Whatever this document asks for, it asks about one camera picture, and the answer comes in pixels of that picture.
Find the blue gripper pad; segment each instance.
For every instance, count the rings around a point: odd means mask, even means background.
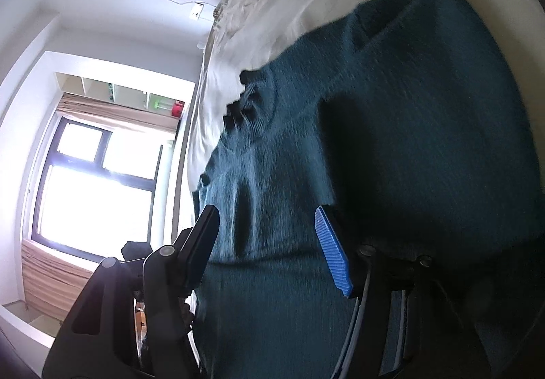
[[[314,226],[318,240],[324,251],[326,261],[328,261],[329,271],[333,276],[335,286],[342,293],[349,297],[352,293],[354,285],[350,279],[348,267],[348,258],[344,253],[342,245],[337,239],[335,230],[333,229],[333,218],[329,218],[324,210],[324,206],[319,206],[314,214]]]

